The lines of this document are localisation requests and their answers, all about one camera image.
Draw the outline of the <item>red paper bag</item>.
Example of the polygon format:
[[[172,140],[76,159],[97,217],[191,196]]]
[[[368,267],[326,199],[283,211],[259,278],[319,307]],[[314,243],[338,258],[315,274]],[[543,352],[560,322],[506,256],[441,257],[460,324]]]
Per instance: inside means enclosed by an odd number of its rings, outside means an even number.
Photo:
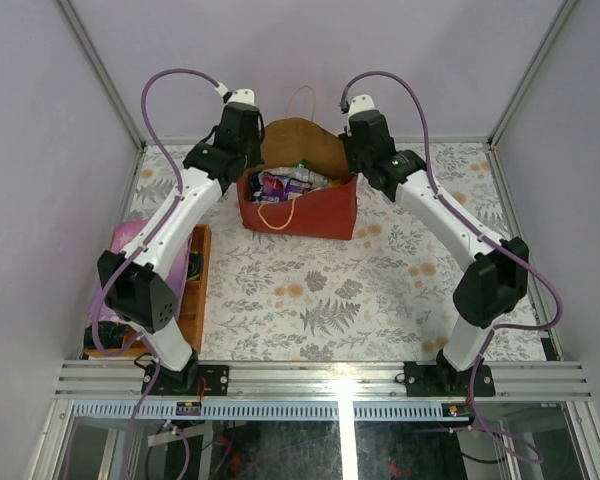
[[[265,127],[261,146],[264,164],[248,170],[238,181],[237,197],[242,222],[254,232],[350,240],[357,217],[357,176],[348,171],[339,138],[311,117],[286,116]],[[331,180],[326,188],[313,188],[281,203],[253,199],[255,176],[264,170],[295,167],[305,159],[309,170]]]

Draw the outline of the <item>purple candy bag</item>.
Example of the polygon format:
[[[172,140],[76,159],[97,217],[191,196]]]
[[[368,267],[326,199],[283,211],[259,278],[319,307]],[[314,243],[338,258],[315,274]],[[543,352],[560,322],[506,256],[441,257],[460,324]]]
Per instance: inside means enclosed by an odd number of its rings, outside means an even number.
[[[265,203],[293,200],[312,190],[312,183],[285,175],[261,172],[258,175],[260,190],[256,198]]]

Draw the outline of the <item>blue silver chips bag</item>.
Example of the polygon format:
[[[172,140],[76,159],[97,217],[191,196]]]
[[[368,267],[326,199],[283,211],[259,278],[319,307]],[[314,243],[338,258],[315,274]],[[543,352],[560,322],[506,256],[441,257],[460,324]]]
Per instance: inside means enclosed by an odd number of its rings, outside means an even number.
[[[331,185],[329,178],[304,167],[278,167],[275,175],[283,175],[301,182],[310,183],[313,188],[326,188]]]

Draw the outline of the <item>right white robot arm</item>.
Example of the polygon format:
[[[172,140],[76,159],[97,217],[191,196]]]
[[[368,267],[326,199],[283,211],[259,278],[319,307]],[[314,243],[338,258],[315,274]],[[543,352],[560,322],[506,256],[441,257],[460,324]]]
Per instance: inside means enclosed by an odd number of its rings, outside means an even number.
[[[496,320],[527,294],[527,271],[508,255],[526,261],[528,246],[519,237],[506,240],[488,228],[475,233],[453,215],[443,203],[446,190],[436,182],[431,167],[414,151],[396,149],[378,109],[349,112],[339,138],[350,169],[421,221],[463,273],[453,292],[458,319],[435,372],[443,392],[458,394],[470,385],[469,368]]]

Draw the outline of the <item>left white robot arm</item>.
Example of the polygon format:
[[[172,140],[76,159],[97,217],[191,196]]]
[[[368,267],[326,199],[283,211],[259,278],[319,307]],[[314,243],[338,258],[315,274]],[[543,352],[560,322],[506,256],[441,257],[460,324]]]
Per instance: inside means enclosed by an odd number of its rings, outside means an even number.
[[[118,253],[106,250],[97,262],[102,302],[143,335],[166,368],[164,382],[177,394],[192,392],[198,369],[194,350],[177,325],[178,294],[167,277],[198,221],[245,170],[262,162],[263,120],[250,89],[231,93],[213,131],[186,156],[180,182],[145,227]]]

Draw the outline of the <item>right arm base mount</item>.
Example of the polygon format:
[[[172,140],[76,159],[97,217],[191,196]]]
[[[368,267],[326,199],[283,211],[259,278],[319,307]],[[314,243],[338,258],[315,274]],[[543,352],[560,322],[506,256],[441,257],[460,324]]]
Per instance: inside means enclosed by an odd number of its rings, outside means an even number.
[[[446,363],[403,363],[406,393],[410,397],[467,397],[472,368],[456,371]],[[474,379],[474,396],[491,398],[496,395],[493,375],[489,366],[480,363]]]

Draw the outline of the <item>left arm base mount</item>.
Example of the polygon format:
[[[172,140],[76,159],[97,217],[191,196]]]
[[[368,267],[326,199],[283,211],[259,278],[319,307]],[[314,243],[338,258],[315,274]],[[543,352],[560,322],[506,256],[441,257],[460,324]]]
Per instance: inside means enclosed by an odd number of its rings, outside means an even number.
[[[149,389],[158,396],[226,396],[230,380],[230,367],[217,364],[196,364],[182,371],[160,368],[157,380]]]

